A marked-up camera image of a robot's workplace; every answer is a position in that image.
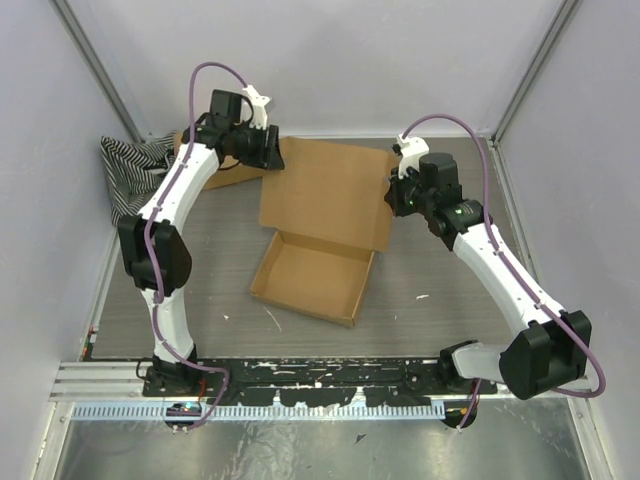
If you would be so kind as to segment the right aluminium corner post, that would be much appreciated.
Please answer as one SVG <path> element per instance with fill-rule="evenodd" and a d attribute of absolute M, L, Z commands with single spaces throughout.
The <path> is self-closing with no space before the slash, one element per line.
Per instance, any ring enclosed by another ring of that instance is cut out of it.
<path fill-rule="evenodd" d="M 531 88 L 550 59 L 564 30 L 568 27 L 581 4 L 581 0 L 563 0 L 560 2 L 550 25 L 546 29 L 522 79 L 491 136 L 492 143 L 498 144 L 503 140 Z"/>

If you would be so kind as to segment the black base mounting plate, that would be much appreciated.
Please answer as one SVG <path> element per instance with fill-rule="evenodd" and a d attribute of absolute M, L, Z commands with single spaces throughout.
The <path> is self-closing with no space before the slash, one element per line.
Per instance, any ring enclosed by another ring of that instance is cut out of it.
<path fill-rule="evenodd" d="M 145 397 L 198 397 L 221 406 L 346 406 L 358 394 L 365 405 L 430 405 L 437 395 L 470 395 L 473 380 L 447 384 L 432 358 L 218 358 L 206 359 L 208 372 L 183 364 L 164 368 L 153 361 L 136 370 Z"/>

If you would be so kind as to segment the striped black white cloth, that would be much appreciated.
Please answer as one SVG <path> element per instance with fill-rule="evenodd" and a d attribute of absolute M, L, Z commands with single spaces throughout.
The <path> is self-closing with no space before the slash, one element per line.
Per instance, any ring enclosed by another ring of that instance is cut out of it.
<path fill-rule="evenodd" d="M 142 143 L 101 137 L 99 148 L 114 227 L 121 217 L 136 215 L 161 185 L 175 161 L 177 134 L 171 131 Z"/>

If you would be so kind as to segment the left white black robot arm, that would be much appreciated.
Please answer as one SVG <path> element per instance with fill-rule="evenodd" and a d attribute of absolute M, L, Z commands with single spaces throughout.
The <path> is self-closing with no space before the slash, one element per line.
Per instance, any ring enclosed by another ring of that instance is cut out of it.
<path fill-rule="evenodd" d="M 207 181 L 226 158 L 264 171 L 284 169 L 279 129 L 270 124 L 271 99 L 248 85 L 214 90 L 207 112 L 181 136 L 176 158 L 150 200 L 117 224 L 126 274 L 147 304 L 154 353 L 147 383 L 181 397 L 194 394 L 205 372 L 186 318 L 184 287 L 192 256 L 182 238 L 187 217 Z"/>

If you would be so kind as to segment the aluminium corner post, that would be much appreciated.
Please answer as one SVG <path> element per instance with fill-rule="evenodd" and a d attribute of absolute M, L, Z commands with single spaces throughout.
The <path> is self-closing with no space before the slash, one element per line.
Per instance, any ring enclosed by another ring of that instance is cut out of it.
<path fill-rule="evenodd" d="M 89 1 L 53 0 L 50 4 L 129 137 L 145 142 L 152 134 Z"/>
<path fill-rule="evenodd" d="M 581 0 L 563 0 L 560 2 L 550 25 L 546 29 L 522 79 L 491 136 L 492 143 L 498 144 L 503 140 L 531 88 L 550 59 L 564 30 L 568 27 L 581 4 Z"/>

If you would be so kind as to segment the aluminium front rail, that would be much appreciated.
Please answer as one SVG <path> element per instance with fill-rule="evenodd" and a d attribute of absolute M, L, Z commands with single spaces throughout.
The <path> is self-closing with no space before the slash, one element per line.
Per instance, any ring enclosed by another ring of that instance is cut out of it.
<path fill-rule="evenodd" d="M 214 358 L 200 369 L 146 358 L 64 363 L 51 395 L 67 400 L 129 397 L 200 398 L 222 406 L 345 406 L 363 395 L 369 407 L 428 405 L 438 396 L 461 398 L 498 385 L 458 378 L 446 382 L 434 358 Z"/>

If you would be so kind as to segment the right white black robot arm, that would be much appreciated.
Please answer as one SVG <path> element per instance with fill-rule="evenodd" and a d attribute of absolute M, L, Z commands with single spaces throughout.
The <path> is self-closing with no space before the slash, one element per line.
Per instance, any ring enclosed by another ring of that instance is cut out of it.
<path fill-rule="evenodd" d="M 519 263 L 484 206 L 464 198 L 452 155 L 401 160 L 384 199 L 395 216 L 419 214 L 426 220 L 429 231 L 480 280 L 513 334 L 506 346 L 467 340 L 442 349 L 437 365 L 447 392 L 462 394 L 478 379 L 502 383 L 527 400 L 584 375 L 590 320 L 553 300 Z"/>

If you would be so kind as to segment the brown cardboard box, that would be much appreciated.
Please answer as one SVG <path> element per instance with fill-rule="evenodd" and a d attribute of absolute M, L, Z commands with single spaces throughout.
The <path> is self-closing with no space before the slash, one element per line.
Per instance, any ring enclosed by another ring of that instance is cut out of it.
<path fill-rule="evenodd" d="M 223 167 L 207 180 L 202 190 L 208 191 L 239 184 L 249 180 L 262 178 L 264 174 L 265 172 L 262 170 L 242 164 L 237 165 L 236 160 L 231 157 L 226 157 L 223 162 Z"/>

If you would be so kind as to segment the left aluminium corner post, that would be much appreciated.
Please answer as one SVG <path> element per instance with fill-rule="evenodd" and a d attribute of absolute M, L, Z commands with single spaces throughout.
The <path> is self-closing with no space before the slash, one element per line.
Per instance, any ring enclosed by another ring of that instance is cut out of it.
<path fill-rule="evenodd" d="M 50 4 L 129 137 L 145 142 L 152 134 L 89 1 L 53 0 Z"/>

